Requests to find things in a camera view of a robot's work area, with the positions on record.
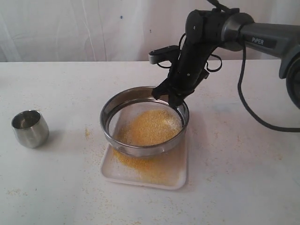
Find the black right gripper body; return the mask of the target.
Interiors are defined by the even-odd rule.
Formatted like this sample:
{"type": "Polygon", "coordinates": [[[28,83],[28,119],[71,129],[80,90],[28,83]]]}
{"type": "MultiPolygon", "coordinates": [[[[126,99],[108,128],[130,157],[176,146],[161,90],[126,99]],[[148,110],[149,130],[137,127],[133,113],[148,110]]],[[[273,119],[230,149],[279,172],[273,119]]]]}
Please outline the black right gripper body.
{"type": "Polygon", "coordinates": [[[211,44],[192,44],[185,41],[175,68],[165,80],[163,94],[175,96],[192,94],[210,54],[211,44]]]}

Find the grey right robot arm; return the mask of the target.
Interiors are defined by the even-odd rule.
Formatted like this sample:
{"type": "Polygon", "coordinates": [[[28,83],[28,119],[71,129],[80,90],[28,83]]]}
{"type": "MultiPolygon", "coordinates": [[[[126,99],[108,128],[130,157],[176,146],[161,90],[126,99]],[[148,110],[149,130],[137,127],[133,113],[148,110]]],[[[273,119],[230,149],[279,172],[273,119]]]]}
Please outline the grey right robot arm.
{"type": "Polygon", "coordinates": [[[170,46],[149,53],[151,64],[170,61],[167,78],[153,89],[154,98],[169,97],[171,106],[180,105],[191,95],[211,69],[208,58],[217,48],[241,51],[243,47],[281,59],[279,77],[295,105],[300,104],[300,28],[295,25],[256,23],[234,8],[194,10],[186,20],[182,47],[170,46]]]}

